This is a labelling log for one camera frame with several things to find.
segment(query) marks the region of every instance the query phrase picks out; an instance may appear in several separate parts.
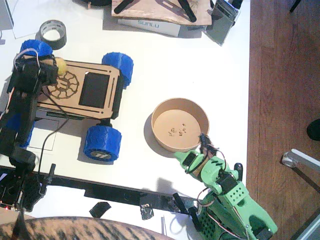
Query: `yellow ball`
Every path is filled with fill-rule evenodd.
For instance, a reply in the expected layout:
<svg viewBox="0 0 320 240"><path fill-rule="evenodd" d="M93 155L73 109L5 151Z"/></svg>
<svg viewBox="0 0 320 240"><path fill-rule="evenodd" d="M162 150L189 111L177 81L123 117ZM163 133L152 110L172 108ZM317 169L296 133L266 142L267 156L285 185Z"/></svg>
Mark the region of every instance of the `yellow ball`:
<svg viewBox="0 0 320 240"><path fill-rule="evenodd" d="M56 65L58 67L58 75L63 75L67 71L67 63L63 58L61 57L56 57L55 58Z"/></svg>

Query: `tape roll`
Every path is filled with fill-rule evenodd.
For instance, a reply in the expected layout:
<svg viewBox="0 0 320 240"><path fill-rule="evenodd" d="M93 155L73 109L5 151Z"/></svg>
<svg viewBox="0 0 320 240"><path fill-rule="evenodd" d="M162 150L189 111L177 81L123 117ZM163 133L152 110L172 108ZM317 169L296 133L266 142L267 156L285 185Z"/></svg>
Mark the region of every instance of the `tape roll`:
<svg viewBox="0 0 320 240"><path fill-rule="evenodd" d="M46 39L44 37L45 33L51 30L56 30L59 33L60 38L56 40ZM40 40L50 45L50 47L53 50L61 49L67 43L67 29L62 21L49 20L42 23L42 25L40 26L39 33L40 33Z"/></svg>

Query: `black cable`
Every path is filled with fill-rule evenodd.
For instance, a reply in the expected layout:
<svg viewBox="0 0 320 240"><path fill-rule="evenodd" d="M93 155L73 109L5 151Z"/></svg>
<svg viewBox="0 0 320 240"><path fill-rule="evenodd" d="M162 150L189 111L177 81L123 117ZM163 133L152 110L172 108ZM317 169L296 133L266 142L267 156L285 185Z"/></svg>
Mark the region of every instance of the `black cable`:
<svg viewBox="0 0 320 240"><path fill-rule="evenodd" d="M55 133L58 132L60 129L62 129L63 126L66 125L67 122L70 120L70 118L69 118L69 116L67 115L67 113L66 113L48 94L46 94L43 90L41 90L41 92L42 92L48 99L50 99L50 101L53 102L53 104L54 104L57 108L59 108L59 110L60 110L61 112L63 112L63 114L64 114L65 117L66 117L66 120L61 124L61 126L59 126L55 131L53 131L53 132L51 132L50 134L48 134L48 136L46 136L46 138L44 139L43 145L42 145L42 148L41 148L41 155L40 155L40 159L39 159L38 176L40 175L41 162L42 162L42 157L43 157L43 155L44 155L44 149L45 149L46 141L48 140L48 138L49 138L51 135L55 134Z"/></svg>

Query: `engraved gear pattern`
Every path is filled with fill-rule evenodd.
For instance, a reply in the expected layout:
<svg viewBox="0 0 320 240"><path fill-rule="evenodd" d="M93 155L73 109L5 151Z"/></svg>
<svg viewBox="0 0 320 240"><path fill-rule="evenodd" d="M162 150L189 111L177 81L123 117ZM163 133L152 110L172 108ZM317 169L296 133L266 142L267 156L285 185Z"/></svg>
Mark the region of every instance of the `engraved gear pattern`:
<svg viewBox="0 0 320 240"><path fill-rule="evenodd" d="M56 99L68 99L77 93L79 81L77 76L69 71L66 71L63 76L56 79L55 85L48 86L50 94Z"/></svg>

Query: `gray device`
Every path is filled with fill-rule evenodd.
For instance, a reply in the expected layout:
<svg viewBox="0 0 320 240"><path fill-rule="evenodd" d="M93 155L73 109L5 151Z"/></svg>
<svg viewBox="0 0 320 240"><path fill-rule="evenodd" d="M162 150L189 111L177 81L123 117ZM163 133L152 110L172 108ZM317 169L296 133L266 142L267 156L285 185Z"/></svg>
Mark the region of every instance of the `gray device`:
<svg viewBox="0 0 320 240"><path fill-rule="evenodd" d="M13 27L14 20L12 19L7 0L0 0L0 31L13 29Z"/></svg>
<svg viewBox="0 0 320 240"><path fill-rule="evenodd" d="M205 33L222 46L238 13L239 10L225 0L216 0L211 14L212 25L206 27Z"/></svg>

